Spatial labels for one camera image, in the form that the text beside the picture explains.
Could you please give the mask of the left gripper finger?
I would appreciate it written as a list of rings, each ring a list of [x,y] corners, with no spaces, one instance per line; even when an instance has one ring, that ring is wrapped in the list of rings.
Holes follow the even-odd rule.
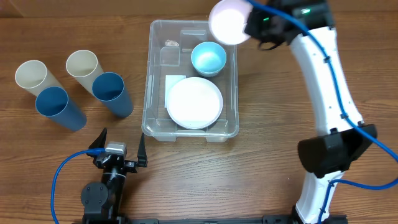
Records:
[[[107,128],[104,128],[101,134],[90,144],[89,149],[104,148],[106,143]]]
[[[145,147],[145,134],[141,134],[139,148],[137,152],[137,166],[138,167],[147,167],[147,153]]]

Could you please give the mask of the pink bowl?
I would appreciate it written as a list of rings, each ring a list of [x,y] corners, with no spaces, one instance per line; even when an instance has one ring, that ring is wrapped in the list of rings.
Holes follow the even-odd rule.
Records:
[[[209,28],[214,38],[225,45],[238,45],[250,36],[245,33],[248,17],[253,6],[244,0],[222,0],[208,17]]]

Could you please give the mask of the light blue bowl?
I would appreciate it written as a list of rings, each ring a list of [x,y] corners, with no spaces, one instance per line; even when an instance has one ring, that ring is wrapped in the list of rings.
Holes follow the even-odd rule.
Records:
[[[226,65],[225,49],[216,42],[202,42],[191,53],[194,69],[204,77],[213,77],[220,73]]]

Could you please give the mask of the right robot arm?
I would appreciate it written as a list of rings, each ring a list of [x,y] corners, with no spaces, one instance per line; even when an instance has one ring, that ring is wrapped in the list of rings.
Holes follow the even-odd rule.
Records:
[[[306,171],[302,193],[284,223],[346,223],[329,207],[344,173],[377,138],[358,111],[340,62],[326,1],[251,1],[245,33],[274,47],[289,45],[312,101],[317,135],[298,143]]]

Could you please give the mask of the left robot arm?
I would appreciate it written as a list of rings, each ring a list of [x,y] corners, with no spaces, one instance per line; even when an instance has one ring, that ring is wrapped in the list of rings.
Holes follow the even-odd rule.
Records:
[[[128,173],[136,173],[139,167],[146,167],[148,160],[145,138],[141,135],[137,161],[126,159],[127,147],[123,142],[106,142],[107,129],[88,147],[100,149],[89,152],[93,164],[103,171],[99,182],[90,182],[81,191],[84,206],[83,223],[131,223],[120,210],[123,190]]]

